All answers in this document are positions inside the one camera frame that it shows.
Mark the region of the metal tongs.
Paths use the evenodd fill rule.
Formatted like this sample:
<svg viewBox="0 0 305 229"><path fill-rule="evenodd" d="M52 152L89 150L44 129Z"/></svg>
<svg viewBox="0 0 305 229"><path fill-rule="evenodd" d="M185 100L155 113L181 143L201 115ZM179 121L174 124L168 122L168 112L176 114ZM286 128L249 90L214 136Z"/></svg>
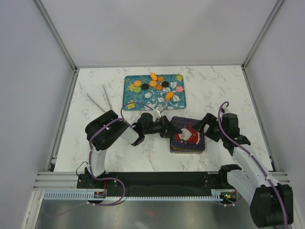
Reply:
<svg viewBox="0 0 305 229"><path fill-rule="evenodd" d="M86 96L103 113L112 110L112 105L104 84L100 84L93 91L87 91Z"/></svg>

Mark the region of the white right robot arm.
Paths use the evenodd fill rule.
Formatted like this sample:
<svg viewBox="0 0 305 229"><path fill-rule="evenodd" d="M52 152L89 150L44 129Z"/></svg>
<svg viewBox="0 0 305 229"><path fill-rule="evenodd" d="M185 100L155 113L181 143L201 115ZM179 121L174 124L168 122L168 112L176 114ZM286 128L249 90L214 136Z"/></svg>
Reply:
<svg viewBox="0 0 305 229"><path fill-rule="evenodd" d="M222 141L237 161L236 165L221 166L218 183L223 188L233 186L248 203L250 215L259 228L283 226L294 221L294 196L288 184L282 185L263 166L248 138L240 133L236 114L216 117L208 113L193 126L209 139Z"/></svg>

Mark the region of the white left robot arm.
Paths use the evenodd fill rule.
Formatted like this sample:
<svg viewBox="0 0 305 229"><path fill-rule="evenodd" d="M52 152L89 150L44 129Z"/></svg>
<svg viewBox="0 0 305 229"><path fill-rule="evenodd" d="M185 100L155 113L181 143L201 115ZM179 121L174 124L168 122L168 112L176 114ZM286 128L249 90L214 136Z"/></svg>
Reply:
<svg viewBox="0 0 305 229"><path fill-rule="evenodd" d="M85 128L90 152L87 170L89 171L88 183L93 188L100 188L104 183L105 158L107 149L122 138L132 146L142 143L146 135L159 134L161 138L170 138L181 134L182 131L174 126L166 116L159 116L155 120L150 113L141 114L134 124L130 125L123 118L110 110Z"/></svg>

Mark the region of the gold tin lid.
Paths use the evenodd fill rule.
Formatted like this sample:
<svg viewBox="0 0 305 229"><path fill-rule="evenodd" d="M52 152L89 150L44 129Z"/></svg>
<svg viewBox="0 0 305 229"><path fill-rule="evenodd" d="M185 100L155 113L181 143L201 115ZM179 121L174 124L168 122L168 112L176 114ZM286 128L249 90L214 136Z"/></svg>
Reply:
<svg viewBox="0 0 305 229"><path fill-rule="evenodd" d="M181 129L181 133L171 137L170 145L193 149L205 147L204 134L193 129L193 126L198 122L200 120L173 116L171 123Z"/></svg>

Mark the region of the dark cookie tin box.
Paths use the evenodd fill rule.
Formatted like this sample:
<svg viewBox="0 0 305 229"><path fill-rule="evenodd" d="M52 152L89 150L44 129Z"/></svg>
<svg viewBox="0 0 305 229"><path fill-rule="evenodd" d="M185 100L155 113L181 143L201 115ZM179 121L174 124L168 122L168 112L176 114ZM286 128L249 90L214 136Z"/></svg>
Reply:
<svg viewBox="0 0 305 229"><path fill-rule="evenodd" d="M189 147L175 147L170 145L170 152L172 154L201 154L205 150L205 147L202 148L189 148Z"/></svg>

